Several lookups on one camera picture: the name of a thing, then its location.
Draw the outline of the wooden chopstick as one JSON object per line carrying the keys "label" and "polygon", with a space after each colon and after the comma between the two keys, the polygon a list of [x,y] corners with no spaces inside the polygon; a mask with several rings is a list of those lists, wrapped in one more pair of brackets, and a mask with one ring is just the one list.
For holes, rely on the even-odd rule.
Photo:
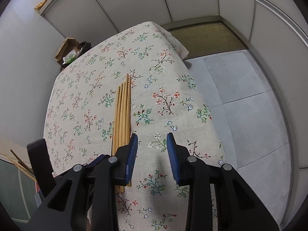
{"label": "wooden chopstick", "polygon": [[122,101],[122,93],[123,93],[123,84],[120,86],[119,97],[117,102],[117,111],[116,111],[116,134],[115,134],[115,151],[118,150],[120,144],[120,119],[121,119],[121,101]]}
{"label": "wooden chopstick", "polygon": [[114,125],[113,125],[113,136],[112,136],[112,151],[111,151],[112,156],[115,155],[116,121],[117,121],[117,109],[118,109],[118,104],[119,104],[120,88],[121,88],[121,86],[117,87],[117,92],[116,92],[116,97],[115,97],[116,98],[116,102],[115,102]]}
{"label": "wooden chopstick", "polygon": [[127,137],[127,99],[128,99],[128,74],[126,74],[126,80],[125,80],[125,94],[124,94],[124,112],[123,112],[123,144],[126,145],[128,144],[128,137]]}
{"label": "wooden chopstick", "polygon": [[127,100],[126,100],[126,143],[130,141],[131,134],[131,76],[128,76],[127,82]]}

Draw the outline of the floral tablecloth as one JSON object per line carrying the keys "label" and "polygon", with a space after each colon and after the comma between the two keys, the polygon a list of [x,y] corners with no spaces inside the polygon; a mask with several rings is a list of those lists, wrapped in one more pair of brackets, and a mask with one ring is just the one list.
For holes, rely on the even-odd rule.
{"label": "floral tablecloth", "polygon": [[117,88],[131,77],[138,152],[131,186],[116,195],[120,230],[184,230],[187,186],[173,179],[167,134],[207,164],[224,163],[209,106],[183,60],[188,50],[153,22],[101,42],[56,78],[44,139],[53,174],[112,151]]}

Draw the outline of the black trash bin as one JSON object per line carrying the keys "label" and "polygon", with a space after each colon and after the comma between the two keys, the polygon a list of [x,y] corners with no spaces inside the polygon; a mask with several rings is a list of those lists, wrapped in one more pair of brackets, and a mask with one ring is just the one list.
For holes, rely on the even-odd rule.
{"label": "black trash bin", "polygon": [[80,50],[71,50],[68,54],[66,54],[64,57],[62,57],[63,64],[70,64],[74,60],[76,60],[79,56],[83,55],[87,51],[91,49],[91,43],[90,42],[82,42],[80,44],[81,49]]}

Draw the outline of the brown cardboard box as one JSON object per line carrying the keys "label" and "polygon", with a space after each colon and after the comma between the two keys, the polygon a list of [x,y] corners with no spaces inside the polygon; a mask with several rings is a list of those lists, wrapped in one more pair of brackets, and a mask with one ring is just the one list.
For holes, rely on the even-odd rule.
{"label": "brown cardboard box", "polygon": [[63,57],[68,55],[72,50],[81,49],[80,43],[74,38],[66,38],[55,55],[56,62],[61,66],[64,61]]}

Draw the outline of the olive floor mat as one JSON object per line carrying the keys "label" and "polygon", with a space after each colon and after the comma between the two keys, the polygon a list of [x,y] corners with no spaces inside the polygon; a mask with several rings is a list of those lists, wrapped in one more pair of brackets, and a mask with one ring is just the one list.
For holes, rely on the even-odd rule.
{"label": "olive floor mat", "polygon": [[247,49],[245,43],[224,23],[199,23],[170,29],[189,51],[187,59]]}

